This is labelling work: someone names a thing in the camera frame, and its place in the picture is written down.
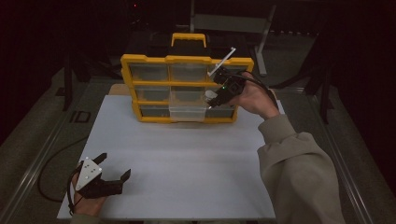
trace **black stand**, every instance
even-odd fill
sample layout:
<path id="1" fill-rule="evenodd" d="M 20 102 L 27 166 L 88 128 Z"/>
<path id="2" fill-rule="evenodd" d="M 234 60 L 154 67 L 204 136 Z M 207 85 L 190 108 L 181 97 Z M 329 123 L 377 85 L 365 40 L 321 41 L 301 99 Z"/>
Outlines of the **black stand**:
<path id="1" fill-rule="evenodd" d="M 64 55 L 64 111 L 66 111 L 73 102 L 73 82 L 72 71 L 75 72 L 78 81 L 88 82 L 91 79 L 86 64 L 102 71 L 109 77 L 114 79 L 122 79 L 118 74 L 114 73 L 112 69 L 118 69 L 120 66 L 104 66 L 103 64 L 91 59 L 83 52 L 70 47 Z"/>
<path id="2" fill-rule="evenodd" d="M 322 87 L 319 113 L 325 123 L 328 123 L 327 109 L 330 102 L 332 69 L 336 65 L 337 58 L 342 56 L 341 45 L 344 38 L 340 22 L 342 22 L 340 15 L 333 13 L 319 33 L 299 73 L 284 82 L 270 86 L 271 89 L 283 89 L 298 80 L 310 77 L 304 91 L 308 95 L 314 95 L 320 86 Z"/>

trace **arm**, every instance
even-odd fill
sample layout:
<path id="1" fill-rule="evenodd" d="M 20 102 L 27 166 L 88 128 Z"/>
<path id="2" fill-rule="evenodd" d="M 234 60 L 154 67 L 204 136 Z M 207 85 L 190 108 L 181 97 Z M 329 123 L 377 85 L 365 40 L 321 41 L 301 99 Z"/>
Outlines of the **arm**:
<path id="1" fill-rule="evenodd" d="M 230 104 L 265 119 L 259 126 L 266 142 L 258 150 L 260 171 L 277 223 L 345 223 L 335 169 L 312 135 L 296 133 L 265 91 L 249 81 Z"/>
<path id="2" fill-rule="evenodd" d="M 74 188 L 76 188 L 77 180 L 78 174 L 75 174 L 72 179 Z M 106 197 L 85 199 L 75 191 L 75 208 L 71 224 L 98 224 L 100 221 L 98 216 L 105 201 Z"/>

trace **small white object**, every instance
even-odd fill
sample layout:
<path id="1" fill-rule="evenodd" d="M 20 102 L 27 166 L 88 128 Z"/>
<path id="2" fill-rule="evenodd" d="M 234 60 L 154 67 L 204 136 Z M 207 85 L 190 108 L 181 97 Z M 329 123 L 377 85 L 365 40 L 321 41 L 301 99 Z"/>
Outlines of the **small white object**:
<path id="1" fill-rule="evenodd" d="M 211 99 L 216 98 L 217 96 L 218 96 L 218 94 L 213 91 L 205 91 L 206 101 L 210 101 Z"/>
<path id="2" fill-rule="evenodd" d="M 231 57 L 231 55 L 233 54 L 234 51 L 236 51 L 236 48 L 231 48 L 230 53 L 228 53 L 228 54 L 221 60 L 220 63 L 216 63 L 215 68 L 214 68 L 211 72 L 208 72 L 207 75 L 211 77 L 211 76 L 213 75 L 213 73 L 215 73 L 215 72 L 225 63 L 225 61 Z"/>
<path id="3" fill-rule="evenodd" d="M 100 168 L 94 161 L 90 159 L 85 160 L 84 163 L 82 163 L 82 168 L 78 177 L 76 190 L 84 188 L 101 173 L 102 168 Z"/>

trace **yellow carrying handle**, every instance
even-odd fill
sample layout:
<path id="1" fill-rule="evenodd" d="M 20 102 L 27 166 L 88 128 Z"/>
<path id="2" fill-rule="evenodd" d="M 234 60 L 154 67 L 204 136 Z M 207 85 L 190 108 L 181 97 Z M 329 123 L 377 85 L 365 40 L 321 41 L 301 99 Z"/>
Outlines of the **yellow carrying handle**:
<path id="1" fill-rule="evenodd" d="M 204 42 L 204 48 L 206 48 L 206 39 L 203 34 L 183 34 L 183 33 L 174 33 L 172 34 L 172 47 L 174 46 L 175 40 L 202 40 Z"/>

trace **dark background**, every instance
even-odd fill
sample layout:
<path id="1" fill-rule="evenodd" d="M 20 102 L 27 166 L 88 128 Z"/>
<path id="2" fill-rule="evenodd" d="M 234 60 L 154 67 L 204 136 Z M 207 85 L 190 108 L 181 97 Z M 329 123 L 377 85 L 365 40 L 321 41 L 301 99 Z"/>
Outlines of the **dark background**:
<path id="1" fill-rule="evenodd" d="M 261 15 L 262 9 L 250 6 L 255 1 L 242 6 L 240 1 L 223 2 L 196 1 L 196 11 Z M 326 60 L 336 56 L 332 84 L 394 192 L 395 11 L 395 4 L 385 0 L 284 1 L 272 26 L 276 35 L 281 31 L 326 34 L 318 38 L 311 57 Z M 121 56 L 133 31 L 172 33 L 176 24 L 189 24 L 189 16 L 190 2 L 185 0 L 2 1 L 0 144 L 51 85 L 51 77 L 64 66 L 66 52 L 76 49 L 97 62 L 110 63 L 108 56 Z M 80 74 L 86 73 L 80 77 L 89 79 L 85 63 L 75 63 Z"/>

